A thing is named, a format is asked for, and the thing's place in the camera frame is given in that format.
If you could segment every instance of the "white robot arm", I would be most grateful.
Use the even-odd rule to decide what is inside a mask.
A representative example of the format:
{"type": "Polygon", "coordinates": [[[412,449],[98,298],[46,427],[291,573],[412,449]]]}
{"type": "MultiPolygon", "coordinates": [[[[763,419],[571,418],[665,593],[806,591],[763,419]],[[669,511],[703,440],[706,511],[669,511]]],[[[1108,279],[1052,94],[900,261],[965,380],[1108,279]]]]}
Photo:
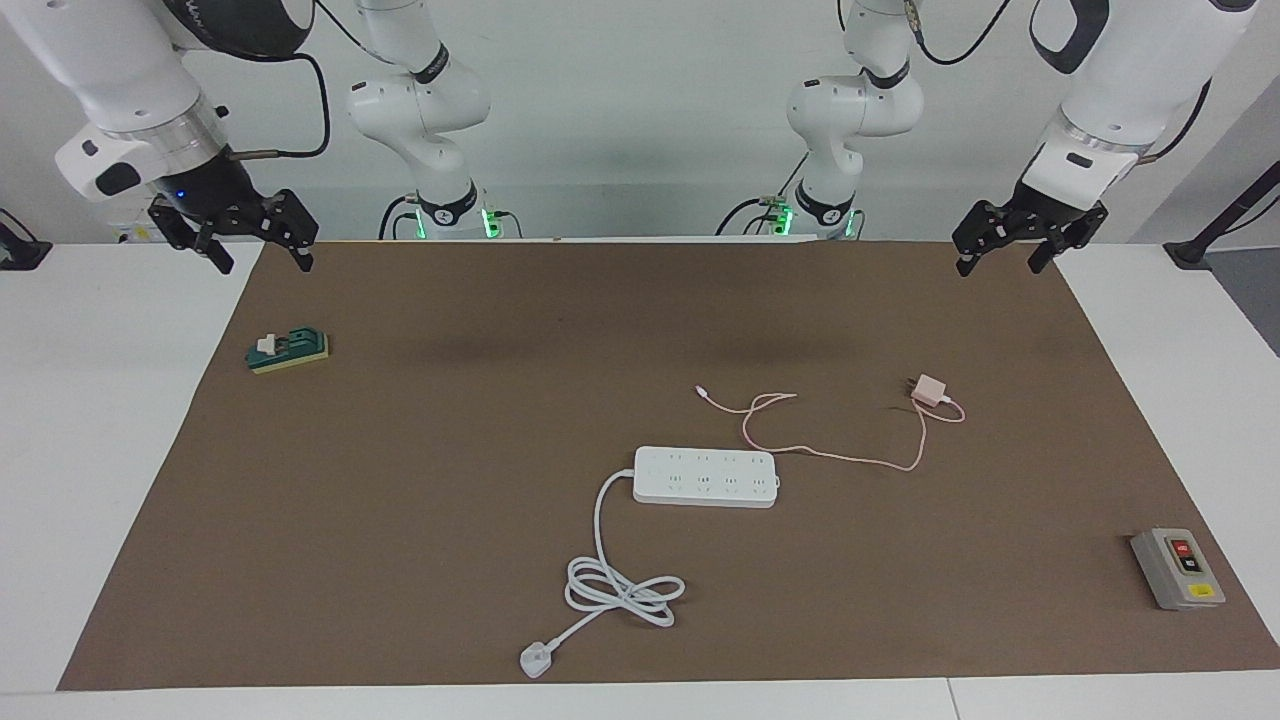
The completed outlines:
{"type": "Polygon", "coordinates": [[[823,237],[847,233],[863,156],[855,137],[901,135],[920,120],[924,94],[910,74],[915,45],[901,0],[856,0],[845,50],[861,72],[800,85],[787,104],[791,128],[809,146],[792,205],[794,231],[823,237]]]}
{"type": "Polygon", "coordinates": [[[352,120],[408,165],[431,237],[490,234],[484,191],[471,179],[462,150],[442,136],[489,117],[484,83],[451,58],[424,0],[356,4],[369,28],[370,50],[402,72],[356,83],[347,99],[352,120]]]}
{"type": "Polygon", "coordinates": [[[1032,40],[1071,88],[1005,205],[977,202],[952,233],[956,268],[1041,240],[1029,265],[1084,247],[1103,192],[1132,170],[1196,96],[1253,18],[1256,0],[1039,0],[1032,40]]]}
{"type": "Polygon", "coordinates": [[[310,5],[0,0],[0,12],[88,117],[55,155],[68,182],[90,200],[151,184],[150,213],[169,243],[229,273],[232,259],[215,236],[275,242],[307,270],[317,227],[291,191],[264,197],[253,190],[223,136],[224,109],[205,100],[177,49],[198,38],[238,56],[288,55],[307,36],[310,5]]]}

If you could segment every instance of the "black stand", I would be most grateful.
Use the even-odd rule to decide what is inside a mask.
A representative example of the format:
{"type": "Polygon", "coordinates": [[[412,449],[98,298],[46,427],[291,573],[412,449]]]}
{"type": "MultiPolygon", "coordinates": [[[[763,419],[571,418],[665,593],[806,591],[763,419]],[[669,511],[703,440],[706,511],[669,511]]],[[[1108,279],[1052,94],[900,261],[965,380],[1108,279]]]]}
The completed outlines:
{"type": "Polygon", "coordinates": [[[52,250],[52,242],[26,241],[15,236],[13,231],[0,224],[0,247],[9,254],[9,259],[0,260],[0,270],[35,270],[44,261],[45,255],[52,250]]]}
{"type": "Polygon", "coordinates": [[[1204,251],[1213,245],[1224,232],[1229,231],[1245,213],[1248,213],[1260,200],[1267,196],[1271,190],[1280,184],[1280,163],[1274,163],[1267,172],[1262,173],[1248,190],[1235,199],[1235,202],[1222,210],[1222,214],[1213,219],[1193,240],[1187,242],[1166,242],[1165,252],[1174,260],[1174,264],[1184,270],[1211,270],[1204,260],[1204,251]]]}

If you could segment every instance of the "gray switch box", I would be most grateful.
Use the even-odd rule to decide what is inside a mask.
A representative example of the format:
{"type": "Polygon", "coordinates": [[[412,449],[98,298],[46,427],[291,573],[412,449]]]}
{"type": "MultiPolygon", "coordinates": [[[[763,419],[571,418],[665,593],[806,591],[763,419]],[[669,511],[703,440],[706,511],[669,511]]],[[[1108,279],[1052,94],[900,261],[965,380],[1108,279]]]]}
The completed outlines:
{"type": "Polygon", "coordinates": [[[1190,530],[1155,528],[1135,536],[1129,546],[1156,603],[1165,610],[1198,610],[1226,602],[1190,530]]]}

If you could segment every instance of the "white wall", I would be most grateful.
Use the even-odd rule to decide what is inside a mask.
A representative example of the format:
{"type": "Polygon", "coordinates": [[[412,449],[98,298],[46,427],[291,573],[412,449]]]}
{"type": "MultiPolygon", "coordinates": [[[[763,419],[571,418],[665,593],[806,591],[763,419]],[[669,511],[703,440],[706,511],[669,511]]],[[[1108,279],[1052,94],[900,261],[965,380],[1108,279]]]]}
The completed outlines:
{"type": "MultiPolygon", "coordinates": [[[[928,4],[931,45],[945,55],[968,46],[996,4],[928,4]]],[[[909,136],[859,143],[869,236],[946,237],[974,200],[1007,197],[1068,83],[1030,47],[1030,5],[1016,3],[959,67],[916,59],[928,104],[920,126],[909,136]]],[[[349,4],[332,6],[362,32],[349,4]]],[[[435,0],[431,8],[454,56],[483,74],[494,97],[490,119],[456,138],[492,200],[520,213],[530,234],[710,232],[737,200],[777,190],[803,154],[786,122],[791,87],[849,68],[835,9],[822,0],[435,0]]],[[[1263,0],[1222,68],[1231,81],[1219,83],[1196,133],[1176,155],[1112,191],[1112,218],[1100,240],[1128,240],[1280,73],[1277,36],[1280,4],[1263,0]]],[[[10,99],[0,108],[0,163],[18,155],[24,182],[56,184],[52,150],[81,115],[15,45],[0,23],[0,88],[10,99]]],[[[408,190],[407,172],[351,128],[342,97],[383,67],[324,18],[307,49],[324,63],[334,94],[334,145],[320,159],[251,169],[262,191],[294,188],[320,219],[323,237],[369,237],[387,200],[408,190]]],[[[209,54],[188,65],[211,99],[232,108],[237,147],[307,147],[319,137],[305,65],[246,65],[209,54]]],[[[97,238],[83,209],[68,208],[78,201],[65,192],[52,202],[4,201],[55,240],[97,238]]]]}
{"type": "MultiPolygon", "coordinates": [[[[1135,242],[1183,241],[1196,237],[1213,218],[1244,192],[1272,163],[1280,161],[1280,78],[1258,97],[1239,122],[1148,219],[1135,242]]],[[[1244,219],[1268,202],[1263,199],[1244,219]]],[[[1213,247],[1280,245],[1280,209],[1213,247]]]]}

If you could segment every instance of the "white power strip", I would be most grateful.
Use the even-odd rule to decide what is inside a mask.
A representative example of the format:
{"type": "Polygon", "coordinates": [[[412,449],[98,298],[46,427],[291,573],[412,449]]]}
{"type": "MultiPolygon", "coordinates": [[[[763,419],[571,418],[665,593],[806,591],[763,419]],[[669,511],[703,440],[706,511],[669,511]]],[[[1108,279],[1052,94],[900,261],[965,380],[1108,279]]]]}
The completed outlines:
{"type": "Polygon", "coordinates": [[[637,502],[713,507],[773,507],[773,456],[754,450],[650,447],[636,450],[631,495],[637,502]]]}

